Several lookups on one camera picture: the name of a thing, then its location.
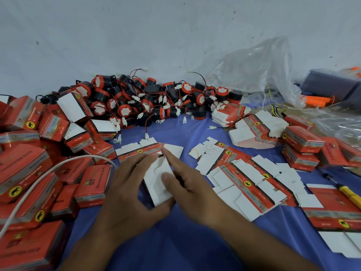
white cord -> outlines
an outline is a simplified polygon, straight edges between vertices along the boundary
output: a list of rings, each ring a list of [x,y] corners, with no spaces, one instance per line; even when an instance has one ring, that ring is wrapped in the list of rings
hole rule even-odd
[[[16,207],[14,208],[14,210],[11,212],[10,216],[8,217],[6,223],[4,224],[4,227],[1,229],[0,231],[0,239],[4,236],[6,230],[9,228],[11,222],[13,221],[16,213],[18,212],[18,210],[20,209],[21,205],[24,203],[24,201],[26,200],[26,198],[29,196],[29,194],[34,190],[34,188],[37,186],[37,184],[43,179],[45,178],[48,174],[50,174],[51,172],[53,172],[55,169],[57,169],[58,167],[62,166],[63,164],[72,161],[72,160],[76,160],[76,159],[80,159],[80,158],[88,158],[88,157],[94,157],[94,158],[99,158],[99,159],[103,159],[106,160],[108,162],[111,163],[112,166],[114,166],[115,168],[117,168],[117,166],[115,165],[115,163],[113,163],[110,159],[107,159],[105,157],[102,156],[97,156],[97,155],[85,155],[85,156],[77,156],[77,157],[73,157],[71,159],[67,159],[65,161],[62,161],[60,163],[58,163],[56,166],[52,167],[51,169],[49,169],[47,172],[45,172],[43,175],[41,175],[34,183],[33,185],[28,189],[28,191],[26,191],[26,193],[24,194],[24,196],[21,198],[21,200],[18,202],[18,204],[16,205]]]

forearm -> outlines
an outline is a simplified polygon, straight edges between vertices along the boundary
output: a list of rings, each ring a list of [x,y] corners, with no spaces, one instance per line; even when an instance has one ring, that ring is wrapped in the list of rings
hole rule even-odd
[[[231,209],[213,228],[250,269],[320,270]]]
[[[59,270],[105,270],[116,248],[110,237],[88,233],[76,243]]]

yellow screwdriver handle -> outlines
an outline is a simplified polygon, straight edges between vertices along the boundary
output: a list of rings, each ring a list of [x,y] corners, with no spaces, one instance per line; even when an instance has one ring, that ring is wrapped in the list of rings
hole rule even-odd
[[[359,209],[361,209],[361,197],[359,195],[351,191],[351,189],[348,188],[347,186],[342,186],[339,188],[339,190],[343,194],[345,194],[349,198],[349,200],[354,203],[354,205],[356,205]]]

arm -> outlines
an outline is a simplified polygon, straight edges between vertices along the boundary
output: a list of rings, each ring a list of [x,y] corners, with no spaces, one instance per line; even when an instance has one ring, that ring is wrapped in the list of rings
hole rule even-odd
[[[195,222],[217,231],[248,268],[320,270],[230,208],[217,196],[199,171],[181,162],[164,147],[162,153],[180,180],[168,173],[162,175],[165,187],[174,196],[179,207]]]
[[[140,154],[115,170],[104,205],[90,231],[74,246],[60,271],[105,270],[115,249],[169,215],[174,198],[149,210],[138,199],[144,175],[158,155]]]

wall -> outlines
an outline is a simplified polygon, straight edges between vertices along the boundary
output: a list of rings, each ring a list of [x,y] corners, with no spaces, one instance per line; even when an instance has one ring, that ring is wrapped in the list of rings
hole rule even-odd
[[[95,74],[178,81],[212,56],[286,35],[292,77],[361,61],[361,0],[0,0],[0,92]]]

